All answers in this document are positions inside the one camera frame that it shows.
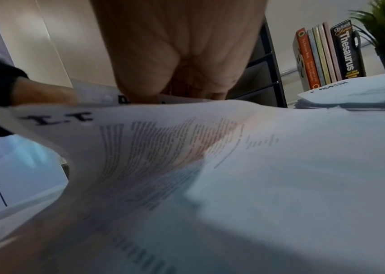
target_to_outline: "black shelf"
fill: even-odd
[[[280,70],[274,54],[266,20],[260,29],[256,46],[239,81],[227,99],[245,100],[273,107],[287,107]]]

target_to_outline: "orange book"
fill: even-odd
[[[316,64],[314,63],[310,40],[308,39],[305,28],[296,32],[293,41],[293,51],[304,90],[319,88],[319,76],[317,74]]]

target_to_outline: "stack of paper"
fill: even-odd
[[[339,81],[298,96],[295,108],[385,110],[385,74]]]
[[[385,111],[0,108],[71,167],[0,273],[385,273]]]

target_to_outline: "yellow book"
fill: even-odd
[[[325,83],[329,85],[332,82],[329,75],[328,63],[326,62],[325,51],[323,50],[322,40],[320,39],[319,26],[314,27],[313,32],[317,44],[317,51],[319,52],[320,64],[323,70],[323,75],[325,77]]]

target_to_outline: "palm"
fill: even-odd
[[[175,95],[224,99],[241,76],[266,0],[93,2],[117,84],[133,101]]]

